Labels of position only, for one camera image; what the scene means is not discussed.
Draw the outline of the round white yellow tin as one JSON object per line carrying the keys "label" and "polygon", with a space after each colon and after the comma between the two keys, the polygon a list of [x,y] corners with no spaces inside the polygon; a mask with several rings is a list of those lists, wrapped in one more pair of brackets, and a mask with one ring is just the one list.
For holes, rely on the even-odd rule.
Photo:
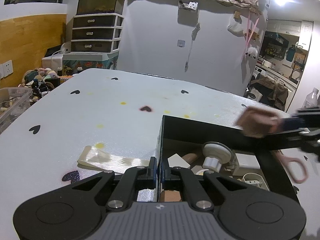
{"label": "round white yellow tin", "polygon": [[202,169],[202,170],[199,170],[198,172],[196,172],[196,175],[198,175],[198,176],[202,176],[202,175],[204,175],[204,173],[205,173],[206,171],[209,171],[209,169]]}

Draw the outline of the black storage box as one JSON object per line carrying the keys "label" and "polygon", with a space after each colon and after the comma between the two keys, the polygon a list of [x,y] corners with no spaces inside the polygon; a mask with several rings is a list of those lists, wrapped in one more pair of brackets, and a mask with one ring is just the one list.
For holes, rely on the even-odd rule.
{"label": "black storage box", "polygon": [[239,129],[206,122],[168,115],[162,117],[157,145],[158,174],[161,175],[162,160],[167,160],[170,153],[190,153],[206,142],[219,142],[231,150],[253,153],[269,189],[299,201],[285,169],[271,153],[278,150],[278,146],[270,140],[270,135],[260,139],[247,137]]}

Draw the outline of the clear plastic water bottle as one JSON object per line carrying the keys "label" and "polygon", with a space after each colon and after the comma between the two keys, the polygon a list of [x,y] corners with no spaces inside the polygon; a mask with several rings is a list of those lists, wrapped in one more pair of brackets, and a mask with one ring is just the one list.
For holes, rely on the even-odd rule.
{"label": "clear plastic water bottle", "polygon": [[317,88],[313,88],[312,92],[309,93],[305,100],[304,100],[304,103],[302,105],[302,109],[305,109],[305,108],[315,108],[317,107],[318,105],[318,93],[319,93],[319,90]]}

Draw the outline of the white card in box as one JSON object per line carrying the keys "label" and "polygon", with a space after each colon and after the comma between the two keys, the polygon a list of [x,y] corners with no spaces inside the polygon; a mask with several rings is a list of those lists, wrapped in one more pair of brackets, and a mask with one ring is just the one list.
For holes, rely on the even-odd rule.
{"label": "white card in box", "polygon": [[168,164],[170,167],[190,168],[190,164],[177,153],[168,158]]}

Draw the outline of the wooden cylinder in box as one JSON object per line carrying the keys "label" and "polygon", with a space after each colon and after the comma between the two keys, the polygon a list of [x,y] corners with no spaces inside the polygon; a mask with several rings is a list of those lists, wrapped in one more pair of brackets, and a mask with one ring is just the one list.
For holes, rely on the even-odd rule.
{"label": "wooden cylinder in box", "polygon": [[189,165],[191,165],[192,163],[194,163],[195,161],[197,161],[200,157],[202,157],[203,154],[201,151],[195,151],[195,152],[191,152],[191,153],[187,153],[185,154],[182,159],[184,161],[186,161]]}

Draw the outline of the white suction cup knob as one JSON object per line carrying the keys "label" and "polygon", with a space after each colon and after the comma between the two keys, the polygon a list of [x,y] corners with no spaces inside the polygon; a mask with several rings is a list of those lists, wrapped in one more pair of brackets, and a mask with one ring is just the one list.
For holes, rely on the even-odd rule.
{"label": "white suction cup knob", "polygon": [[220,172],[223,164],[231,161],[233,152],[227,146],[219,142],[207,142],[202,146],[204,156],[203,168]]}

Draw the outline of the clear tape strip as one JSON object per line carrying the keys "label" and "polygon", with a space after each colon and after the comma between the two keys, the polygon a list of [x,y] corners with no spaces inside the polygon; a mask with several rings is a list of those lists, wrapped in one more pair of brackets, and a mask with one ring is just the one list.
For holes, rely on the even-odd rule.
{"label": "clear tape strip", "polygon": [[123,174],[132,167],[148,166],[149,160],[121,157],[105,153],[93,146],[86,146],[80,154],[78,164],[94,170],[112,170],[115,173]]}

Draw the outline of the white rounded case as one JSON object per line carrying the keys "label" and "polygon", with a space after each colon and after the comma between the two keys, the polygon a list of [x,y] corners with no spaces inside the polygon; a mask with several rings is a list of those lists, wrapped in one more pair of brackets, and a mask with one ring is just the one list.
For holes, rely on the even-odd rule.
{"label": "white rounded case", "polygon": [[263,177],[257,173],[247,173],[241,178],[241,181],[246,184],[269,191],[268,185],[264,181]]}

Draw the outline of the white charger adapter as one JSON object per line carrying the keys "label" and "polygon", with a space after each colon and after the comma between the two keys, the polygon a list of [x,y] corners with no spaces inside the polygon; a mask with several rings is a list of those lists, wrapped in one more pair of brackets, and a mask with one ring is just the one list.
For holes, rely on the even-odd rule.
{"label": "white charger adapter", "polygon": [[254,155],[236,153],[235,157],[237,169],[260,169],[260,165]]}

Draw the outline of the teal patterned storage box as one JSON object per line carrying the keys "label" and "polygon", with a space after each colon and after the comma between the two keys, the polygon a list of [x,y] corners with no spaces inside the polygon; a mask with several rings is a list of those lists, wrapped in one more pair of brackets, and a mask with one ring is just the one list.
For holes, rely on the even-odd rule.
{"label": "teal patterned storage box", "polygon": [[82,70],[89,68],[116,69],[119,53],[69,53],[62,58],[64,70]]}

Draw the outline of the pile of plush toys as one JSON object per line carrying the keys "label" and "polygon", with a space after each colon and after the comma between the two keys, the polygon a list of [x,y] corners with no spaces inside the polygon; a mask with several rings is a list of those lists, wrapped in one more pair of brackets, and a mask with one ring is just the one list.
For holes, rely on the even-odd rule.
{"label": "pile of plush toys", "polygon": [[40,99],[61,85],[62,70],[57,72],[51,68],[35,68],[26,71],[22,76],[19,87],[31,88],[32,98]]}

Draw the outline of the clear plastic storage bin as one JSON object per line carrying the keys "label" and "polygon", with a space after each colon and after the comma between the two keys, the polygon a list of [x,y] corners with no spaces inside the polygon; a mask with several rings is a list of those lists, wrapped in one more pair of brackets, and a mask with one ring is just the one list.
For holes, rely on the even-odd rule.
{"label": "clear plastic storage bin", "polygon": [[0,130],[4,132],[21,114],[30,107],[30,88],[7,87],[0,89],[1,119]]}

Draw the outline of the plastic drawer tower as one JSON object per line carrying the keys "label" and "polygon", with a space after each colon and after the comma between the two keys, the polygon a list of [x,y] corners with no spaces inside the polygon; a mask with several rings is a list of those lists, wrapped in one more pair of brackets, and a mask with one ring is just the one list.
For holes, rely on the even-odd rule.
{"label": "plastic drawer tower", "polygon": [[116,13],[74,16],[71,51],[107,54],[118,52],[123,22],[124,17]]}

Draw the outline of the glass fish tank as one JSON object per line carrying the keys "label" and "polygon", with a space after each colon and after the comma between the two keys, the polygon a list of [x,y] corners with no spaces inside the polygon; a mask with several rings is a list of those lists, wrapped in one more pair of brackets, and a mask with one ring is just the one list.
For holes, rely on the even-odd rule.
{"label": "glass fish tank", "polygon": [[125,0],[78,0],[77,15],[122,14]]}

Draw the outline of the white plush wall toy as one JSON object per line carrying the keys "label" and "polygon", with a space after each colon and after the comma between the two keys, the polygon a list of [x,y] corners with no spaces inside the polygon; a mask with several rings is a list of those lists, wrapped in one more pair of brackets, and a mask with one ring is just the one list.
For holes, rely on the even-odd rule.
{"label": "white plush wall toy", "polygon": [[245,52],[245,55],[253,59],[256,59],[258,57],[258,50],[257,48],[250,46]]}

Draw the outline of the white wall socket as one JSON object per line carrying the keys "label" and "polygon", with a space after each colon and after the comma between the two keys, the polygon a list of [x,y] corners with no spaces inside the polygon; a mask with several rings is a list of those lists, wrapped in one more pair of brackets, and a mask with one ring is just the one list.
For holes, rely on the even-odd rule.
{"label": "white wall socket", "polygon": [[0,77],[1,79],[11,75],[14,72],[12,61],[9,60],[5,63],[0,64]]}

